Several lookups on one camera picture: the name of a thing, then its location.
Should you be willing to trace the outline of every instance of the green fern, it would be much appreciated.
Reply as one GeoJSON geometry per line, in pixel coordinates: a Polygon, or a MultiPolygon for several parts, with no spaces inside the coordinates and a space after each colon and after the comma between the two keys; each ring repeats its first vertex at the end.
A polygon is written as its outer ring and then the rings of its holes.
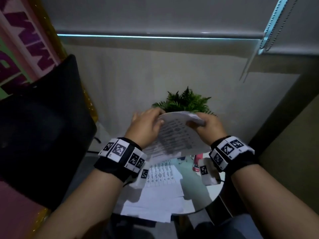
{"type": "Polygon", "coordinates": [[[211,97],[202,97],[201,95],[194,94],[192,89],[187,89],[179,95],[178,92],[171,93],[168,91],[166,101],[156,102],[153,107],[160,107],[166,112],[204,112],[207,114],[214,114],[209,110],[207,101],[211,97]]]}

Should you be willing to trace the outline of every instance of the round table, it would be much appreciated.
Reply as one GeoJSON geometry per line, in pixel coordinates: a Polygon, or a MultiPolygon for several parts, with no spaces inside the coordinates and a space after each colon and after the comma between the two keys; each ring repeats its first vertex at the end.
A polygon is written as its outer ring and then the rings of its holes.
{"type": "MultiPolygon", "coordinates": [[[[208,153],[203,154],[203,158],[209,158],[208,153]]],[[[218,185],[205,186],[202,183],[200,172],[193,171],[194,161],[190,156],[186,156],[184,161],[180,161],[179,172],[182,174],[181,186],[184,192],[185,204],[183,211],[175,215],[185,215],[195,213],[204,209],[213,202],[221,192],[224,182],[218,185]]],[[[225,180],[225,173],[219,173],[221,180],[225,180]]]]}

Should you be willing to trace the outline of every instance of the person's left hand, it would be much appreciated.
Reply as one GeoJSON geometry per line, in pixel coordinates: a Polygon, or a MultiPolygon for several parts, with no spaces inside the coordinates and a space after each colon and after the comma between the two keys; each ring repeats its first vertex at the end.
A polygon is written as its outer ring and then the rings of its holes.
{"type": "Polygon", "coordinates": [[[137,143],[142,149],[149,146],[157,138],[163,120],[158,120],[158,116],[164,114],[165,111],[161,108],[151,108],[141,114],[134,113],[132,123],[127,129],[124,137],[137,143]]]}

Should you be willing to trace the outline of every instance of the purple letter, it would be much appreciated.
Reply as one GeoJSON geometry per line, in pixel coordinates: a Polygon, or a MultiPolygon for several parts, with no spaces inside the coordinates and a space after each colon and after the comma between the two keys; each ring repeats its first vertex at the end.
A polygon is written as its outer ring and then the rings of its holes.
{"type": "Polygon", "coordinates": [[[3,12],[8,0],[0,0],[0,10],[3,12]]]}
{"type": "Polygon", "coordinates": [[[30,83],[26,82],[26,77],[23,74],[18,75],[14,79],[10,80],[6,84],[3,84],[1,88],[8,94],[14,94],[19,89],[28,86],[30,83]]]}
{"type": "Polygon", "coordinates": [[[35,32],[35,28],[33,24],[28,20],[25,12],[7,13],[4,16],[11,26],[24,28],[24,30],[19,33],[19,38],[25,45],[40,40],[39,35],[35,32]]]}
{"type": "Polygon", "coordinates": [[[5,52],[0,51],[0,83],[19,72],[20,69],[16,66],[10,56],[5,52]]]}
{"type": "Polygon", "coordinates": [[[49,51],[45,49],[42,42],[38,42],[26,47],[32,56],[41,56],[38,61],[38,66],[41,70],[45,70],[54,64],[52,58],[50,58],[49,51]]]}

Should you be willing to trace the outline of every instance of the hand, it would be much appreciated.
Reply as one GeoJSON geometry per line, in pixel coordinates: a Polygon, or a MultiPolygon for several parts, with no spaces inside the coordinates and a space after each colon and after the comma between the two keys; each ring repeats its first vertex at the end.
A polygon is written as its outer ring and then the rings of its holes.
{"type": "Polygon", "coordinates": [[[141,114],[134,113],[132,123],[127,129],[124,137],[137,143],[142,149],[146,148],[157,138],[163,120],[158,120],[158,116],[164,114],[161,108],[151,108],[141,114]]]}
{"type": "Polygon", "coordinates": [[[208,146],[212,145],[216,140],[227,136],[227,133],[217,116],[202,112],[197,112],[196,115],[205,121],[205,126],[199,126],[193,121],[187,122],[186,125],[194,129],[202,141],[208,146]]]}

